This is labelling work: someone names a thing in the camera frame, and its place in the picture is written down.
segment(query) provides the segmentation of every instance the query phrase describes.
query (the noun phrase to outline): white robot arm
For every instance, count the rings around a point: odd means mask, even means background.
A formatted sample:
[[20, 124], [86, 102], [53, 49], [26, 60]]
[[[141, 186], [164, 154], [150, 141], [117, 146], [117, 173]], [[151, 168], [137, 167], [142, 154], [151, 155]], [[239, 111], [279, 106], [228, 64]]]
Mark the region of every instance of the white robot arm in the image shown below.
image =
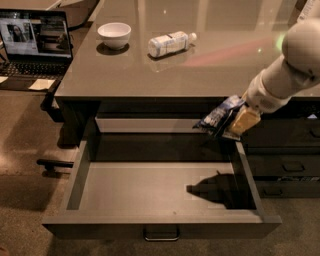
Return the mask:
[[241, 135], [260, 121], [262, 113], [273, 113], [298, 92], [320, 84], [320, 19], [295, 24], [286, 34], [282, 55], [262, 70], [243, 96], [243, 106], [226, 129]]

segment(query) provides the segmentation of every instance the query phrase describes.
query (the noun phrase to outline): laptop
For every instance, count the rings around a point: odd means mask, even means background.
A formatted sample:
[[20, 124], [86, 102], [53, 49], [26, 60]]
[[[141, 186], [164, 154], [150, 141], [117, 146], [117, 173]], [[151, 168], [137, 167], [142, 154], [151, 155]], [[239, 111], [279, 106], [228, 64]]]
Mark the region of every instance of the laptop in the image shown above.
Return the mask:
[[7, 57], [0, 64], [0, 89], [59, 83], [73, 60], [63, 11], [0, 9], [0, 34]]

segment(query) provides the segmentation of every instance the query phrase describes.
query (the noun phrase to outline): bottle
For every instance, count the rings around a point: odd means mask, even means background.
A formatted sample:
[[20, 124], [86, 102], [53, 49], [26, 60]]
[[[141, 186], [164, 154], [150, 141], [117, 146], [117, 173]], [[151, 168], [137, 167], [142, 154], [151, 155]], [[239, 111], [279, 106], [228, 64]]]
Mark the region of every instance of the bottle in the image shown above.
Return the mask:
[[187, 50], [196, 39], [197, 35], [195, 33], [187, 35], [182, 31], [155, 37], [149, 41], [149, 53], [152, 57], [158, 58], [169, 53]]

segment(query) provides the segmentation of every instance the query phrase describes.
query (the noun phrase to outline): bowl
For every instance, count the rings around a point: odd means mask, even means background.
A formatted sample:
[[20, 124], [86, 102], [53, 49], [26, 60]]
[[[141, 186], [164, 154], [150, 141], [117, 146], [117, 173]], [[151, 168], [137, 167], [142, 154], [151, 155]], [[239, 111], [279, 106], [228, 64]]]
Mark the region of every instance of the bowl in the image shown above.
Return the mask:
[[131, 27], [125, 23], [107, 23], [98, 28], [103, 43], [113, 50], [120, 50], [128, 43]]

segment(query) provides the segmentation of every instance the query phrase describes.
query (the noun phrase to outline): concrete floor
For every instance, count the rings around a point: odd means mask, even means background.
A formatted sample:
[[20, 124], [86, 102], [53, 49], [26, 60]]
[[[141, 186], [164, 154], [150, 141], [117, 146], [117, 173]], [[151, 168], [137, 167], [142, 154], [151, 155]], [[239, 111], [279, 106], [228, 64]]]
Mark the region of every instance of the concrete floor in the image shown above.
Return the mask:
[[[82, 37], [85, 31], [78, 33], [75, 38]], [[43, 93], [0, 91], [0, 247], [10, 255], [319, 255], [320, 199], [263, 199], [266, 212], [280, 215], [283, 224], [261, 240], [148, 243], [143, 239], [57, 239], [41, 221], [43, 216], [59, 210], [69, 175], [45, 177], [44, 168], [36, 160], [72, 161], [77, 149], [57, 145], [62, 124], [54, 123], [40, 110], [43, 98]], [[5, 255], [1, 248], [0, 255]]]

